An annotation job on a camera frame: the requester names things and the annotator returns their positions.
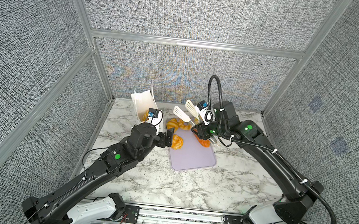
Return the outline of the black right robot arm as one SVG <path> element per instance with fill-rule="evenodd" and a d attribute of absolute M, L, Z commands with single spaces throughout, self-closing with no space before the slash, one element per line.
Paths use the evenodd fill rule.
<path fill-rule="evenodd" d="M 194 109 L 202 120 L 192 128 L 198 138 L 227 139 L 249 153 L 273 178 L 282 197 L 264 206 L 251 207 L 242 217 L 242 224 L 308 224 L 305 214 L 323 191 L 319 182 L 310 183 L 277 151 L 264 131 L 252 120 L 241 121 L 234 105 L 225 101 L 209 107 L 206 101 Z"/>

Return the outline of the striped bread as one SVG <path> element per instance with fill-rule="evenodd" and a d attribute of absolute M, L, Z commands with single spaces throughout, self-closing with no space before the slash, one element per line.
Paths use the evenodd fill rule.
<path fill-rule="evenodd" d="M 144 115 L 142 116 L 142 122 L 145 122 L 149 119 L 149 110 L 146 110 Z"/>

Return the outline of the steel tongs white tips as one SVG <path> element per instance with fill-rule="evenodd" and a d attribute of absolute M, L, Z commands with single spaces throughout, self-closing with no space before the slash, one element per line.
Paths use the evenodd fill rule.
<path fill-rule="evenodd" d="M 191 117 L 189 117 L 189 115 L 184 112 L 184 110 L 182 110 L 179 106 L 175 106 L 173 112 L 181 120 L 191 124 L 192 126 L 195 126 L 200 122 L 204 122 L 202 117 L 200 116 L 200 113 L 197 111 L 197 107 L 191 102 L 191 100 L 188 99 L 186 101 L 185 109 L 194 117 L 195 121 L 193 121 Z"/>

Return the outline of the round orange knotted bun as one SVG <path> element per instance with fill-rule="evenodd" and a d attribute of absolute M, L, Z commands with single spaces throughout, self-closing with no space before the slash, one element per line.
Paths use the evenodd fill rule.
<path fill-rule="evenodd" d="M 178 136 L 178 135 L 173 135 L 172 137 L 172 146 L 171 148 L 173 150 L 179 150 L 183 147 L 184 144 L 184 140 L 182 139 L 182 137 Z"/>

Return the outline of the white paper bag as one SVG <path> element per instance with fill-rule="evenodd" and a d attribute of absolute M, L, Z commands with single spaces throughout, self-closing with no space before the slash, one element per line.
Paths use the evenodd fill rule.
<path fill-rule="evenodd" d="M 136 117 L 138 124 L 144 122 L 142 119 L 146 111 L 148 111 L 151 108 L 159 110 L 156 100 L 154 98 L 153 87 L 142 93 L 137 93 L 134 90 L 134 92 L 131 94 L 131 100 L 134 104 L 134 115 Z M 152 122 L 149 120 L 149 123 L 155 125 L 158 133 L 164 132 L 163 122 L 164 122 L 163 117 L 159 117 L 156 120 L 153 120 Z"/>

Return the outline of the red-brown glazed croissant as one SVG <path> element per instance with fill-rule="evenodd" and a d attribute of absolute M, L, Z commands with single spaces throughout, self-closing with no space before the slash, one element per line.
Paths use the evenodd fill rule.
<path fill-rule="evenodd" d="M 202 140 L 198 136 L 196 136 L 196 138 L 197 138 L 198 142 L 201 144 L 201 146 L 203 146 L 205 148 L 209 148 L 211 146 L 210 140 Z"/>

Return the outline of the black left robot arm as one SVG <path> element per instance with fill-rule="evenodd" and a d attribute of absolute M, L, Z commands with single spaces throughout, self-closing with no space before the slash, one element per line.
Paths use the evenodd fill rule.
<path fill-rule="evenodd" d="M 151 123 L 135 125 L 131 134 L 110 145 L 94 163 L 59 189 L 44 197 L 29 197 L 22 202 L 24 224 L 84 224 L 96 219 L 117 220 L 125 203 L 119 194 L 80 204 L 101 186 L 135 168 L 154 147 L 171 147 L 174 129 L 159 132 Z"/>

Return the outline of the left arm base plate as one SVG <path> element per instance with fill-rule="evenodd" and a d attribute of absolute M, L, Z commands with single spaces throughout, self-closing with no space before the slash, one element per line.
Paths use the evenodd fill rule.
<path fill-rule="evenodd" d="M 116 214 L 111 215 L 110 218 L 101 219 L 102 221 L 115 222 L 120 224 L 121 222 L 136 224 L 139 217 L 139 206 L 126 205 L 126 207 L 122 209 L 118 209 Z"/>

